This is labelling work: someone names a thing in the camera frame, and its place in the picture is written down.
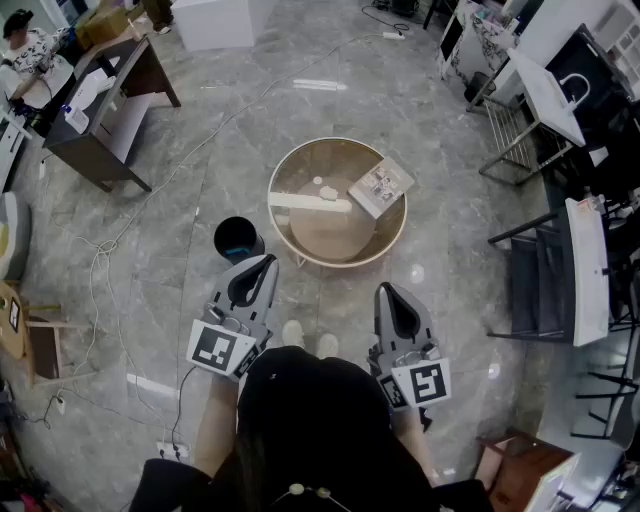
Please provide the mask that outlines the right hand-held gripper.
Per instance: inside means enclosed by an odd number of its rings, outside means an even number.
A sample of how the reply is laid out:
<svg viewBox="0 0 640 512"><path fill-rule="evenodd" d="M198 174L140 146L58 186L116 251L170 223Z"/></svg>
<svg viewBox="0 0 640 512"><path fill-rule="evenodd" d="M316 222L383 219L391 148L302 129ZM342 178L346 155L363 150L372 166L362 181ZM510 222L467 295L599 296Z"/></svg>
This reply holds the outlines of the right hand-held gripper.
<svg viewBox="0 0 640 512"><path fill-rule="evenodd" d="M439 340L430 329L430 314L416 296L389 282L378 286L374 293L378 341L368 352L370 372L390 411L417 409L423 431L431 424L424 417L428 407L451 397L449 359L441 356ZM402 339L395 341L395 333Z"/></svg>

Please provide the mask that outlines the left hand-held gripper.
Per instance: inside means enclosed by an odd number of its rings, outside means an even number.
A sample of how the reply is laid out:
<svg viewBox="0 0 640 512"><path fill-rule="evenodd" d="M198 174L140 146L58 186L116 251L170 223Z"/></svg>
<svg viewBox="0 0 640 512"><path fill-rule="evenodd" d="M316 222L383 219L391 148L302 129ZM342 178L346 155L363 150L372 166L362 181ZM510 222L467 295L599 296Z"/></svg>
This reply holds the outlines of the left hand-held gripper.
<svg viewBox="0 0 640 512"><path fill-rule="evenodd" d="M211 306L192 323L186 360L238 383L266 349L273 333L263 324L272 305L279 263L272 254L247 258L216 280L214 302L247 307L249 319Z"/></svg>

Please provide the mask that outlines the black waste bin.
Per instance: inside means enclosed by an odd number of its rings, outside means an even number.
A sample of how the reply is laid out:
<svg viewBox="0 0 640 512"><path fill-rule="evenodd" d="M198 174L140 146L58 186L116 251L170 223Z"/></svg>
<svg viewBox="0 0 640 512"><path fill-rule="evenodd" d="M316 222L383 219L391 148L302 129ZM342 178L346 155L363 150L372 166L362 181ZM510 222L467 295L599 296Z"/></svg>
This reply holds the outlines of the black waste bin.
<svg viewBox="0 0 640 512"><path fill-rule="evenodd" d="M240 216L228 217L217 226L214 247L232 265L265 252L264 240L254 225Z"/></svg>

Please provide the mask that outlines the person's left forearm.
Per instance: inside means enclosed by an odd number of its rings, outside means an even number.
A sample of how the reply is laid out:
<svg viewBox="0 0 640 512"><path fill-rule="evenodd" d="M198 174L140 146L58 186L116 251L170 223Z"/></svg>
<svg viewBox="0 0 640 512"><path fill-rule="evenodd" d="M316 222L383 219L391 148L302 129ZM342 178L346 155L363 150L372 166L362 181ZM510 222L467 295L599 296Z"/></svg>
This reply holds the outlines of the person's left forearm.
<svg viewBox="0 0 640 512"><path fill-rule="evenodd" d="M239 384L219 374L211 375L211 386L205 403L193 450L193 465L214 477L232 453L237 425Z"/></svg>

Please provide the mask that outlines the person's black top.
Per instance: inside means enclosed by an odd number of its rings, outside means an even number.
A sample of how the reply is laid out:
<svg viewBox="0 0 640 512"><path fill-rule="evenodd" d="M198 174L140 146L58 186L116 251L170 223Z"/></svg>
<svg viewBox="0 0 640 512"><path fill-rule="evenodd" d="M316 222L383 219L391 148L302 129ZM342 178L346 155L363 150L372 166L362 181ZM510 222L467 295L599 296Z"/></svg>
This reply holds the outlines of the person's black top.
<svg viewBox="0 0 640 512"><path fill-rule="evenodd" d="M269 349L239 386L234 448L215 476L151 459L129 512L494 512L477 480L432 486L391 414L357 365Z"/></svg>

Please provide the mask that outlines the grey picture book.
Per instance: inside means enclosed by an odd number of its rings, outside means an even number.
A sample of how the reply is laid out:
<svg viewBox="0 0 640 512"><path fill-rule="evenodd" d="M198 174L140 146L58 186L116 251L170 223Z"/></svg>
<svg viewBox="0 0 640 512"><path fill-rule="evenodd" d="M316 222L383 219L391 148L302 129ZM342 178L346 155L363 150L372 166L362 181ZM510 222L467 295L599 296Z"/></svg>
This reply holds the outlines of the grey picture book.
<svg viewBox="0 0 640 512"><path fill-rule="evenodd" d="M385 157L348 189L348 195L372 218L378 219L414 183L411 174L392 158Z"/></svg>

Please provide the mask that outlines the black metal chair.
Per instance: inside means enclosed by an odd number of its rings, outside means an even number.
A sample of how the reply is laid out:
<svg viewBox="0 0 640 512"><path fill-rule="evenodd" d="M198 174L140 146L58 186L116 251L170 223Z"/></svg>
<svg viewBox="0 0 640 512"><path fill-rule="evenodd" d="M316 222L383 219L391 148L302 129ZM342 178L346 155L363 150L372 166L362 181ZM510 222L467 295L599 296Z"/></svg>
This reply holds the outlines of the black metal chair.
<svg viewBox="0 0 640 512"><path fill-rule="evenodd" d="M574 344L576 273L563 206L488 239L509 253L511 330L495 339Z"/></svg>

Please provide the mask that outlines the white power strip with plugs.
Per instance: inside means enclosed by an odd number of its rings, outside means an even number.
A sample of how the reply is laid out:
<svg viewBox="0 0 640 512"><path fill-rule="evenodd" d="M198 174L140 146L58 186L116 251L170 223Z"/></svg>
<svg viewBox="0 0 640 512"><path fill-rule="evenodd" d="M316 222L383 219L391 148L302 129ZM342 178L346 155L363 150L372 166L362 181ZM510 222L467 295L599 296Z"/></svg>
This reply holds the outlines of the white power strip with plugs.
<svg viewBox="0 0 640 512"><path fill-rule="evenodd" d="M190 446L181 443L157 441L156 447L159 455L164 459L176 460L188 463L190 458Z"/></svg>

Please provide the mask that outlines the white narrow table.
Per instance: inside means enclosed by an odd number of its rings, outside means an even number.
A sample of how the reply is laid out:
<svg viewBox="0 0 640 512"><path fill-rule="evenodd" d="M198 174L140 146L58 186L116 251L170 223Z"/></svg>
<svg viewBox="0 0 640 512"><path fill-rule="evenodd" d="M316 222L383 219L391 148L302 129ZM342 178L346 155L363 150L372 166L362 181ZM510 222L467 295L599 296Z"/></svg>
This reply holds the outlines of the white narrow table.
<svg viewBox="0 0 640 512"><path fill-rule="evenodd" d="M588 199L565 200L573 253L575 314L573 345L604 339L609 330L609 276L600 213Z"/></svg>

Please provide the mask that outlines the wooden stool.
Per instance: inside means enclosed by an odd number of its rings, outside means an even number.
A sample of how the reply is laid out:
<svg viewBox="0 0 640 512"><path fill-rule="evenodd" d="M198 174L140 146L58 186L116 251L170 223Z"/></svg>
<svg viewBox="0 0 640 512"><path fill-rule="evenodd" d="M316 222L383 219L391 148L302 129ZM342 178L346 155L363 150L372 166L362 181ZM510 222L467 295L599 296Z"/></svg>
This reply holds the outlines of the wooden stool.
<svg viewBox="0 0 640 512"><path fill-rule="evenodd" d="M26 306L24 360L29 389L48 385L64 386L71 382L91 378L99 371L91 367L82 372L78 364L73 370L62 362L61 332L63 330L86 331L88 324L46 320L38 313L59 311L60 305Z"/></svg>

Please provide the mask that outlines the grey and yellow sofa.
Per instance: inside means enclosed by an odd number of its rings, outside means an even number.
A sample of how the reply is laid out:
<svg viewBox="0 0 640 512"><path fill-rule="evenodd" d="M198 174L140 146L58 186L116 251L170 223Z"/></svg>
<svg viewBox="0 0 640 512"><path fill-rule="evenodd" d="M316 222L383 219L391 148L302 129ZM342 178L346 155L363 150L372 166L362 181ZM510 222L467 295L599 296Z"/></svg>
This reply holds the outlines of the grey and yellow sofa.
<svg viewBox="0 0 640 512"><path fill-rule="evenodd" d="M0 280L19 281L31 240L32 213L14 192L0 194Z"/></svg>

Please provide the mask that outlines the black mesh wastebasket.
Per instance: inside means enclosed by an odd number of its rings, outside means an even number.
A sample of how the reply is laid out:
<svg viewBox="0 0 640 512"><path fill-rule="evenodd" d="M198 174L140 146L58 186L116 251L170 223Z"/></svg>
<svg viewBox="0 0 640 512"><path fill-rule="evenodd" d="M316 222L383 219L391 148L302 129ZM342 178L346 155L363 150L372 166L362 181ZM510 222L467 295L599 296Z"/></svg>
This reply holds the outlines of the black mesh wastebasket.
<svg viewBox="0 0 640 512"><path fill-rule="evenodd" d="M475 72L464 91L464 98L471 104L476 97L479 97L477 104L481 104L483 97L491 95L495 90L496 85L488 75L483 72Z"/></svg>

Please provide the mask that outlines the white sink with faucet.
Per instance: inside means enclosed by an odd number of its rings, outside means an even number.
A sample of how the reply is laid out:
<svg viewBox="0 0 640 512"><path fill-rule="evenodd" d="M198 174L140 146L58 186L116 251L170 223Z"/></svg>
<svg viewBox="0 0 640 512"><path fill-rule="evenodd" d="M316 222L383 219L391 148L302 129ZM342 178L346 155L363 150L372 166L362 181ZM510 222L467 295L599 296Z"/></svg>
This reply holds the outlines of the white sink with faucet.
<svg viewBox="0 0 640 512"><path fill-rule="evenodd" d="M526 99L536 120L573 145L584 147L586 142L574 111L591 92L588 79L579 73L571 73L558 81L551 72L517 50L509 48L507 55L524 86ZM573 97L568 101L561 86L571 80L582 81L586 92L579 99Z"/></svg>

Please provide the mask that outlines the marble pattern cabinet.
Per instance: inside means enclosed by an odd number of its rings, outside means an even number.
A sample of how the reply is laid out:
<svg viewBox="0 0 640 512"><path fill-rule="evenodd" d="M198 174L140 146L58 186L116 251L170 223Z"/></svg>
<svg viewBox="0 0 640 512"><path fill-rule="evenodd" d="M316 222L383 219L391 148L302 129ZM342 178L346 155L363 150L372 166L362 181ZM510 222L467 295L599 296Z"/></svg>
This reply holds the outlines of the marble pattern cabinet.
<svg viewBox="0 0 640 512"><path fill-rule="evenodd" d="M459 0L438 45L437 64L443 81L466 86L476 72L491 76L504 62L519 37L503 26L500 10Z"/></svg>

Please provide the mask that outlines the black stool frame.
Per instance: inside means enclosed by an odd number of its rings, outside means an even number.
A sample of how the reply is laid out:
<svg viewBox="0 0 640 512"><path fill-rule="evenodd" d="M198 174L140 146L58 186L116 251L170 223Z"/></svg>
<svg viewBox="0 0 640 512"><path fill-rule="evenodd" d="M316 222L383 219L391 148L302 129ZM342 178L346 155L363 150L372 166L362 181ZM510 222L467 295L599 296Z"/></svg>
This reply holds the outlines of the black stool frame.
<svg viewBox="0 0 640 512"><path fill-rule="evenodd" d="M588 371L584 376L615 384L617 389L614 392L576 394L577 400L607 400L608 409L605 416L592 411L588 412L591 419L602 425L601 433L587 434L571 431L570 436L578 439L609 441L622 450L629 449L640 428L640 380L594 371Z"/></svg>

